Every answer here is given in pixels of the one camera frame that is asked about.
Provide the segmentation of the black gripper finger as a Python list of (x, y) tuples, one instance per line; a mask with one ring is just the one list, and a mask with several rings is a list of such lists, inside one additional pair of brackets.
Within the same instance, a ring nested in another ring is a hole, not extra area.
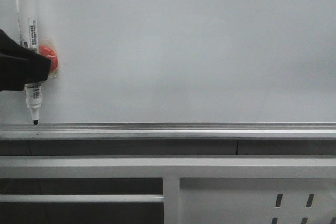
[(48, 79), (51, 60), (22, 47), (1, 30), (1, 91), (22, 91)]

